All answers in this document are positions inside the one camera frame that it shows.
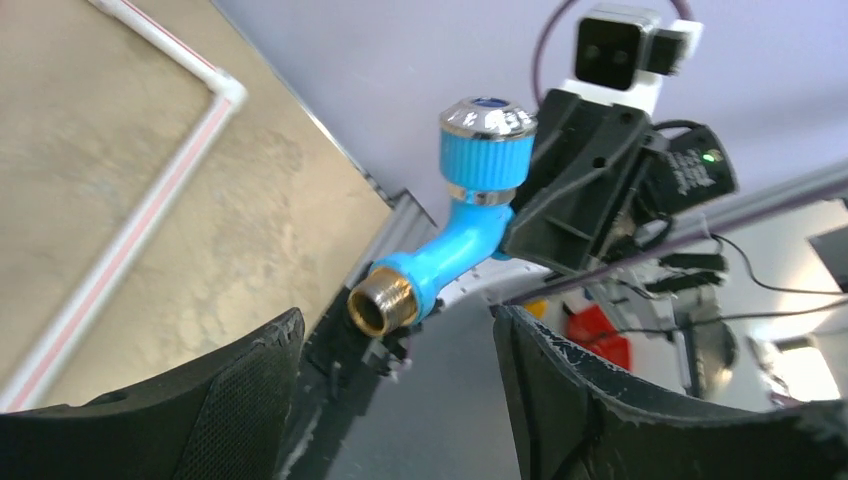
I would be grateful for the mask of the blue water faucet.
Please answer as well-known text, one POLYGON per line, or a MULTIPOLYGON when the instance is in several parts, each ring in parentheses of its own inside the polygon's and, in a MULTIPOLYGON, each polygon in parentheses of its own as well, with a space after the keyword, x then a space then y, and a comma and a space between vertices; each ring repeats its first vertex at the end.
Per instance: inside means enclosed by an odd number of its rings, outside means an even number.
POLYGON ((416 251, 375 261, 351 290, 350 316, 371 337, 423 320, 449 283, 495 254, 513 217, 510 203, 528 177, 537 122, 518 103, 469 97, 443 111, 439 125, 449 218, 416 251))

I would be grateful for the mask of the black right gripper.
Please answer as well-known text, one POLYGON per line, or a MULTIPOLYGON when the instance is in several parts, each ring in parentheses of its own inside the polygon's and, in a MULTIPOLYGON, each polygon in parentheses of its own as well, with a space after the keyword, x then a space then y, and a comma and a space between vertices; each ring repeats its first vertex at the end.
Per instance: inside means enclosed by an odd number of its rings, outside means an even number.
POLYGON ((536 119, 529 174, 500 243, 504 255, 577 273, 606 252, 630 206, 636 230, 662 224, 648 239, 622 240, 624 252, 644 252, 664 243, 678 215, 738 189, 724 146, 705 124, 652 126, 642 109, 564 90, 547 93, 536 119))

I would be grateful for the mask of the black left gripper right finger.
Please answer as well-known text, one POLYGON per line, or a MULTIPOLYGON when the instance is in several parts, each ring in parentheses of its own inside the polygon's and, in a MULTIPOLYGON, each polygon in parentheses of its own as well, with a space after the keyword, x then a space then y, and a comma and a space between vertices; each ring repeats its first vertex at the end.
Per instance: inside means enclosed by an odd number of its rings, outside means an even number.
POLYGON ((566 340, 516 306, 493 310, 525 479, 843 479, 847 405, 764 413, 678 394, 566 340))

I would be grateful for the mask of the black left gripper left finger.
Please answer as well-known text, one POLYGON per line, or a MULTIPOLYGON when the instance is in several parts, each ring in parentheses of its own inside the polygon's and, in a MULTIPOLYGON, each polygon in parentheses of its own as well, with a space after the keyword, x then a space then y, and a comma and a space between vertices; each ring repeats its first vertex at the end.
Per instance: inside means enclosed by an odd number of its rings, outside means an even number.
POLYGON ((4 479, 270 479, 296 386, 291 308, 140 383, 1 417, 4 479))

